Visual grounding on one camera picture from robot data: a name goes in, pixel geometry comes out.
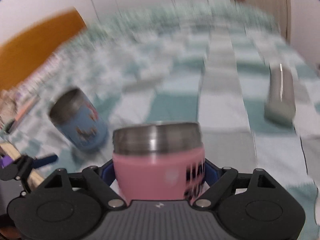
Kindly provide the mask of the pink steel cup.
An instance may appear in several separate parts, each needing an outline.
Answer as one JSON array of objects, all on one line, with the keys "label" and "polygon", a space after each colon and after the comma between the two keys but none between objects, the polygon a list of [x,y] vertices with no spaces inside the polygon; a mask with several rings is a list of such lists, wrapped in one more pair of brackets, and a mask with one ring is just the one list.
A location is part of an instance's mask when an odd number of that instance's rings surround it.
[{"label": "pink steel cup", "polygon": [[112,160],[119,193],[133,200],[187,200],[203,193],[205,153],[197,122],[116,129]]}]

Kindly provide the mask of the blue steel cup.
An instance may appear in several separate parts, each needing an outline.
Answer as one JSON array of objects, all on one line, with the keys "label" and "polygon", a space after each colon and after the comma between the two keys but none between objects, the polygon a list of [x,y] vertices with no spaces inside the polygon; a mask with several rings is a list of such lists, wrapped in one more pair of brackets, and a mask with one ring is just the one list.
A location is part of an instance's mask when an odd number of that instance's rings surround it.
[{"label": "blue steel cup", "polygon": [[107,141],[107,124],[78,87],[63,93],[50,108],[48,117],[60,133],[82,152],[95,152]]}]

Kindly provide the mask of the silver steel cup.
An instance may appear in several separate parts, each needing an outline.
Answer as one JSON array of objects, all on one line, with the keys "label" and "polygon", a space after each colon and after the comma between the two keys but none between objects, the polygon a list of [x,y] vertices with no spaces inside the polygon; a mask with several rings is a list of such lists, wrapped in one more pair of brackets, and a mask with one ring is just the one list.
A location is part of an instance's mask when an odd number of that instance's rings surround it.
[{"label": "silver steel cup", "polygon": [[292,73],[281,63],[271,66],[264,117],[280,126],[291,127],[295,114],[296,103]]}]

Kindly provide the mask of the smartphone on bed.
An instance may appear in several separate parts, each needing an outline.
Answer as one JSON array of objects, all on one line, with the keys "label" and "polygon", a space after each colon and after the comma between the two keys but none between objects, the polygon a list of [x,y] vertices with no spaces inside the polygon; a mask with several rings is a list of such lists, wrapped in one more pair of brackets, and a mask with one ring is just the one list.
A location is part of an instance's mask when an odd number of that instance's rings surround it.
[{"label": "smartphone on bed", "polygon": [[14,129],[16,129],[19,124],[22,122],[24,117],[32,110],[32,108],[37,104],[40,97],[38,95],[33,96],[31,99],[29,99],[22,108],[18,111],[16,117],[13,120],[13,123],[9,129],[9,132],[12,132]]}]

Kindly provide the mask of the purple patterned pillow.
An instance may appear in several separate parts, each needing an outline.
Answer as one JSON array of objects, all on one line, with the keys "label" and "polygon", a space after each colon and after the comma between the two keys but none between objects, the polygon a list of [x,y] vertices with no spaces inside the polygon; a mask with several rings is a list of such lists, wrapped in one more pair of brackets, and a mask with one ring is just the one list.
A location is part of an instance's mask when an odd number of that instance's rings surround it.
[{"label": "purple patterned pillow", "polygon": [[22,102],[36,94],[39,88],[57,73],[64,59],[65,53],[61,51],[53,53],[41,66],[11,89],[15,92],[14,99],[16,102]]}]

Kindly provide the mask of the checkered green bed sheet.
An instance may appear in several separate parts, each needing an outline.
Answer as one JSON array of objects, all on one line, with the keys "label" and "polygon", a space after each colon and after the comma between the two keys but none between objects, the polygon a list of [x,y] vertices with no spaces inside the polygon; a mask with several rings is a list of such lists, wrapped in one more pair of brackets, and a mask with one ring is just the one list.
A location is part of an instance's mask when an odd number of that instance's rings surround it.
[{"label": "checkered green bed sheet", "polygon": [[[40,100],[10,134],[33,157],[56,153],[43,176],[78,172],[111,158],[79,152],[49,121],[48,110],[69,87],[84,91],[108,130],[156,121],[197,121],[207,158],[240,172],[264,168],[304,207],[300,239],[319,239],[319,76],[278,33],[244,26],[182,24],[115,37],[83,32],[59,51],[65,59],[36,92]],[[292,73],[293,126],[264,117],[270,67]]]}]

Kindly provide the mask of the orange wooden headboard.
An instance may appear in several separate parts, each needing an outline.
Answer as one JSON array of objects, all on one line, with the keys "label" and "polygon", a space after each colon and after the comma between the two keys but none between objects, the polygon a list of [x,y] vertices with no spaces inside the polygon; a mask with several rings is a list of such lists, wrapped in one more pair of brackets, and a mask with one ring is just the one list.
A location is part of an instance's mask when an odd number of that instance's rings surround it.
[{"label": "orange wooden headboard", "polygon": [[1,90],[25,80],[64,42],[87,28],[75,8],[34,23],[1,44]]}]

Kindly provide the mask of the green floral quilt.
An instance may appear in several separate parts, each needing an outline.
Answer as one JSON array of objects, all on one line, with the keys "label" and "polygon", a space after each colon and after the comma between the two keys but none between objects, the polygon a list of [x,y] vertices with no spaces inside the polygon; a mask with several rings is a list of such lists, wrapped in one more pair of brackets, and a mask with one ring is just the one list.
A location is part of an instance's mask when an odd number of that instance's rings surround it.
[{"label": "green floral quilt", "polygon": [[115,37],[133,31],[175,27],[182,24],[244,26],[279,33],[274,17],[260,9],[226,1],[179,2],[146,8],[132,8],[107,14],[88,25],[93,35]]}]

